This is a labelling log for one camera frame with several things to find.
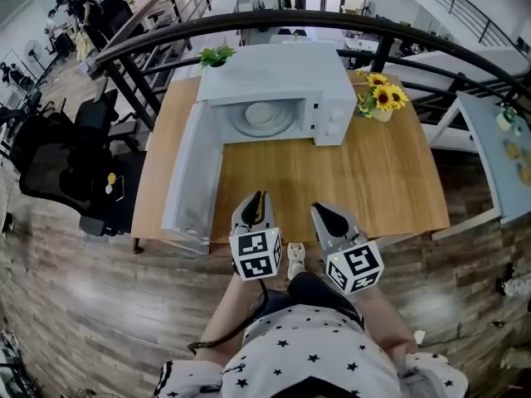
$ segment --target white shirt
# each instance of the white shirt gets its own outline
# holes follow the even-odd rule
[[[53,32],[55,38],[57,38],[63,32],[63,29],[59,27],[59,25],[57,25],[57,23],[51,18],[48,18],[46,21],[46,27]]]
[[[256,320],[225,367],[166,363],[153,396],[462,398],[467,389],[443,356],[418,352],[393,363],[350,318],[295,305]]]

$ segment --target light blue table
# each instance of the light blue table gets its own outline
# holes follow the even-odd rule
[[[504,146],[504,141],[509,140],[521,150],[531,152],[531,133],[525,120],[520,117],[517,117],[516,124],[522,129],[521,135],[516,136],[512,129],[509,132],[503,131],[496,122],[496,115],[499,112],[499,106],[458,92],[454,104],[437,125],[431,143],[441,136],[459,113],[463,115],[485,169],[493,208],[434,233],[431,236],[433,240],[460,233],[498,218],[500,223],[504,224],[531,212],[531,187],[524,185],[519,178],[518,165],[525,167],[524,158],[510,160]]]

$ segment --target black shorts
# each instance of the black shorts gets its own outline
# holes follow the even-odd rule
[[[335,309],[353,320],[364,332],[365,323],[356,308],[343,295],[331,289],[320,277],[303,272],[295,276],[288,286],[287,293],[268,289],[269,301],[264,310],[255,319],[276,313],[294,305],[311,305]]]

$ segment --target white microwave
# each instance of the white microwave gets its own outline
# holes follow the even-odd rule
[[[343,142],[356,94],[329,43],[239,47],[224,66],[206,68],[197,93],[223,143],[313,138]]]
[[[340,145],[356,103],[329,43],[239,47],[224,66],[206,68],[179,146],[163,230],[209,245],[225,143],[312,138],[318,146]]]

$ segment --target shoe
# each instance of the shoe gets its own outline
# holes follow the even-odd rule
[[[499,294],[505,296],[505,290],[504,290],[504,287],[505,287],[505,282],[504,282],[502,279],[497,278],[497,279],[496,279],[496,286],[495,286],[495,290],[496,290],[496,292],[498,292]]]
[[[304,257],[306,255],[306,250],[302,243],[289,243],[288,244],[288,279],[293,280],[293,278],[304,271]]]
[[[512,263],[508,263],[505,265],[505,272],[504,272],[504,282],[508,282],[513,278],[514,275],[514,266]]]

